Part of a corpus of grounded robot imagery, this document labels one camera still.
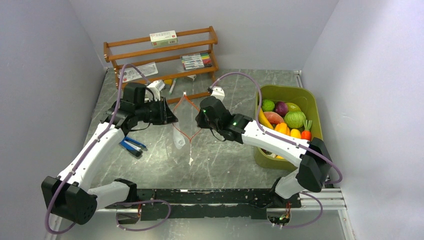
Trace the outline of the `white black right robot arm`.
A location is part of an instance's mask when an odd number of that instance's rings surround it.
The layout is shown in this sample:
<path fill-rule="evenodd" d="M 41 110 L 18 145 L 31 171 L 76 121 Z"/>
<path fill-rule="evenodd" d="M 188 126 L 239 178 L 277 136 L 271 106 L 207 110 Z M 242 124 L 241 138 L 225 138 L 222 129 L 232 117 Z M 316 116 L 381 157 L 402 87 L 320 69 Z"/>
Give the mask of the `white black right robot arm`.
<path fill-rule="evenodd" d="M 275 207 L 282 207 L 303 190 L 319 193 L 324 188 L 332 160 L 320 138 L 309 141 L 263 127 L 246 115 L 231 114 L 214 96 L 203 99 L 199 107 L 195 118 L 199 128 L 217 132 L 225 141 L 255 146 L 281 156 L 296 167 L 276 181 L 269 197 Z"/>

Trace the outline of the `clear zip bag orange zipper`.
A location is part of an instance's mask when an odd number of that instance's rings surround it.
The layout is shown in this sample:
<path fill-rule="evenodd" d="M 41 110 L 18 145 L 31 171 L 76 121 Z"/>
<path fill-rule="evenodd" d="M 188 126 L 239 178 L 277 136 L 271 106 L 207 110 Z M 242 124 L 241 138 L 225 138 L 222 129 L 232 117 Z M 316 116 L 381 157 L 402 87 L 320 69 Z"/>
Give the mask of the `clear zip bag orange zipper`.
<path fill-rule="evenodd" d="M 199 110 L 185 91 L 172 109 L 178 122 L 171 125 L 171 146 L 177 155 L 188 154 L 189 164 L 194 160 L 192 157 L 194 138 L 201 131 L 195 120 Z"/>

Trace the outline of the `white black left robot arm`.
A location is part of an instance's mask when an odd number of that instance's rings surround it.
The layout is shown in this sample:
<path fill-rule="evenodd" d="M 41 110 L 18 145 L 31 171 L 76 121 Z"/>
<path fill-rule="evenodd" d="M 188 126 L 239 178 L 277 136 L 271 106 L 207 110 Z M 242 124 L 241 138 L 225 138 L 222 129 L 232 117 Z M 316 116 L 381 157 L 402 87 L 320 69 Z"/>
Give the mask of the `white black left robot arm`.
<path fill-rule="evenodd" d="M 146 94 L 153 98 L 146 100 Z M 118 178 L 112 183 L 91 188 L 102 160 L 138 123 L 167 125 L 178 122 L 167 100 L 142 83 L 129 83 L 123 95 L 103 114 L 95 133 L 77 157 L 56 177 L 47 176 L 41 190 L 51 214 L 84 225 L 96 210 L 115 203 L 134 207 L 139 200 L 137 185 Z"/>

